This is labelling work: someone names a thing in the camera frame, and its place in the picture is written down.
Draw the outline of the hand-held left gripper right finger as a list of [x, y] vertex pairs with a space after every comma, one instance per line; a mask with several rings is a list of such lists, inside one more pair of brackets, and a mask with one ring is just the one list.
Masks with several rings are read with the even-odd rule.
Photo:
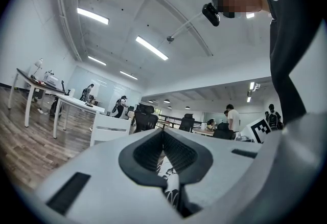
[[168, 182], [179, 193], [176, 207], [167, 205], [163, 217], [237, 217], [253, 199], [242, 177], [259, 149], [258, 144], [164, 130], [163, 150], [176, 172]]

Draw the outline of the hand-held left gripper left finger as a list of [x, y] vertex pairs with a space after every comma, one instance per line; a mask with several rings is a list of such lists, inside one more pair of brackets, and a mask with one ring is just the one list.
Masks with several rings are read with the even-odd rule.
[[160, 188], [136, 184], [119, 166], [119, 153], [154, 130], [96, 144], [52, 172], [35, 190], [44, 203], [76, 172], [90, 175], [66, 218], [75, 223], [180, 223]]

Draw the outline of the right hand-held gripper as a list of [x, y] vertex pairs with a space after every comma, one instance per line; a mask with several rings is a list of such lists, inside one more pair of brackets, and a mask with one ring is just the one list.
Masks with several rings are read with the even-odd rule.
[[246, 125], [240, 135], [251, 139], [254, 143], [262, 144], [270, 133], [271, 128], [266, 119], [260, 118]]

